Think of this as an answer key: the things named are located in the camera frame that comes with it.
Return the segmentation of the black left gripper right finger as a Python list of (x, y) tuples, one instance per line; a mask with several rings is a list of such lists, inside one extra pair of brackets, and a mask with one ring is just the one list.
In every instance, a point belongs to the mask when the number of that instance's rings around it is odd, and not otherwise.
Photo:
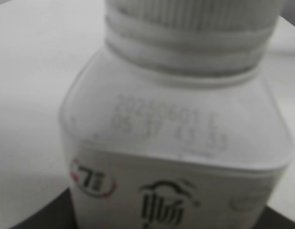
[(295, 229), (295, 222), (267, 207), (258, 220), (259, 229)]

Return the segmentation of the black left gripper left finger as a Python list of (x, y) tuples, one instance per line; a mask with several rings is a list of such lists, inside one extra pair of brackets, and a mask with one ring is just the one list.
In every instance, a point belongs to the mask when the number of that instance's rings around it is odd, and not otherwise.
[(13, 227), (14, 229), (76, 229), (71, 193), (66, 189), (55, 200), (34, 215)]

